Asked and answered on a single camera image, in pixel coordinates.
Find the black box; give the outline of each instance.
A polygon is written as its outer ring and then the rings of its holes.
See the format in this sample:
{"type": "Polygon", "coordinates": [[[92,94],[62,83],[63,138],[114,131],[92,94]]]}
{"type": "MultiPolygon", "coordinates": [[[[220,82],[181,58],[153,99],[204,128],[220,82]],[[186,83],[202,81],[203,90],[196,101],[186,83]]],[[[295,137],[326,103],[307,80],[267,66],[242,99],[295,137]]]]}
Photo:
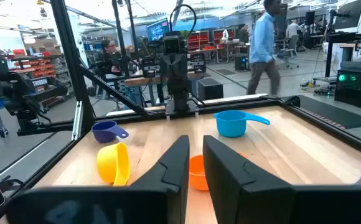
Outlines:
{"type": "Polygon", "coordinates": [[[334,99],[361,107],[360,69],[338,70],[334,99]]]}
{"type": "Polygon", "coordinates": [[[223,98],[223,85],[212,78],[203,78],[197,82],[199,99],[213,100],[223,98]]]}
{"type": "Polygon", "coordinates": [[[243,56],[236,56],[235,57],[235,70],[242,71],[242,70],[249,70],[248,67],[248,59],[247,57],[243,56]]]}

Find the gray floor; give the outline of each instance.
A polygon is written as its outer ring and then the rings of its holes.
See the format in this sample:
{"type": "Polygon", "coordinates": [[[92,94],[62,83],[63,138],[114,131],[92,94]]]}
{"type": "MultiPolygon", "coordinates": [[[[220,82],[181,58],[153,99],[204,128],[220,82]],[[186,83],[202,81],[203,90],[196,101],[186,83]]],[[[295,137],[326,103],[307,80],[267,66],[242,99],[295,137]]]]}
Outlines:
{"type": "MultiPolygon", "coordinates": [[[[300,84],[306,83],[313,77],[324,76],[325,63],[322,61],[322,54],[318,57],[318,51],[313,50],[308,53],[300,53],[298,60],[293,62],[298,63],[300,68],[293,70],[281,69],[281,86],[279,90],[280,96],[290,95],[305,95],[324,103],[351,111],[361,115],[361,108],[334,101],[332,97],[327,96],[315,96],[312,93],[306,93],[300,90],[300,84]]],[[[223,84],[224,97],[240,96],[245,95],[246,87],[251,77],[251,72],[237,72],[234,69],[234,62],[230,63],[211,63],[208,65],[207,74],[216,81],[223,84]],[[234,75],[222,75],[218,73],[218,69],[227,69],[235,72],[234,75]]],[[[270,80],[263,74],[260,84],[258,86],[258,93],[269,92],[270,80]]],[[[156,87],[154,86],[154,97],[157,98],[156,87]]],[[[148,88],[144,89],[144,98],[150,99],[148,88]]],[[[111,100],[98,100],[96,98],[90,98],[90,101],[95,109],[97,116],[104,116],[106,113],[116,109],[116,103],[111,100]]],[[[52,121],[66,121],[72,120],[74,116],[75,98],[71,98],[68,101],[53,107],[48,112],[48,117],[52,121]]],[[[5,175],[12,175],[15,178],[25,180],[29,178],[36,170],[40,169],[41,166],[47,162],[53,155],[59,152],[70,141],[70,132],[63,132],[54,134],[46,142],[39,147],[40,142],[50,134],[39,134],[33,136],[18,137],[16,131],[18,129],[17,120],[11,116],[5,109],[0,110],[2,120],[9,130],[9,136],[6,138],[0,137],[0,170],[5,168],[8,164],[13,163],[17,158],[28,153],[33,147],[34,150],[25,159],[18,161],[13,165],[13,168],[4,173],[0,178],[5,175]]],[[[361,128],[349,129],[348,132],[356,134],[361,137],[361,128]]]]}

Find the yellow measuring cup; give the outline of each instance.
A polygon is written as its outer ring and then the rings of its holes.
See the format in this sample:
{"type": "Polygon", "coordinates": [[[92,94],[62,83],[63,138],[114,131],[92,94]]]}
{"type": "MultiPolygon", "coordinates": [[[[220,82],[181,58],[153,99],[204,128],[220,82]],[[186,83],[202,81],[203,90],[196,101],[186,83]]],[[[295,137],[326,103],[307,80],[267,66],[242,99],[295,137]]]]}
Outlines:
{"type": "Polygon", "coordinates": [[[129,179],[129,157],[126,144],[103,147],[97,156],[98,173],[102,181],[113,186],[124,186],[129,179]]]}

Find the light blue shirt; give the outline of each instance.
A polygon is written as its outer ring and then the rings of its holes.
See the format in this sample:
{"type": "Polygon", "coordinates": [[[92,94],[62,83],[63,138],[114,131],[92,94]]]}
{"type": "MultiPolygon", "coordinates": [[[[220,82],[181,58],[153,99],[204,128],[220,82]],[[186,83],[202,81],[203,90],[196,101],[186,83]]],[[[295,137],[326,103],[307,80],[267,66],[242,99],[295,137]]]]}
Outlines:
{"type": "Polygon", "coordinates": [[[272,60],[274,47],[273,21],[273,16],[266,12],[255,23],[253,37],[251,40],[251,63],[268,63],[272,60]]]}

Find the blue measuring cup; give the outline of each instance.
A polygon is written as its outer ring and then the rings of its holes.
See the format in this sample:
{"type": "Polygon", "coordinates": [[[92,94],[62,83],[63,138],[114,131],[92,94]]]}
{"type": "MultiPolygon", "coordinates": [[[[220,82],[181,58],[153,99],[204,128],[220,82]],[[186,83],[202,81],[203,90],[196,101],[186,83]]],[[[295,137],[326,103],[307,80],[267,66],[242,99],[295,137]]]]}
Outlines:
{"type": "Polygon", "coordinates": [[[235,138],[245,133],[246,121],[257,121],[263,124],[270,124],[270,121],[254,114],[244,111],[228,110],[213,115],[217,120],[217,129],[219,134],[235,138]]]}
{"type": "Polygon", "coordinates": [[[126,138],[129,134],[120,128],[115,121],[104,121],[92,126],[92,133],[100,143],[110,142],[118,137],[126,138]]]}

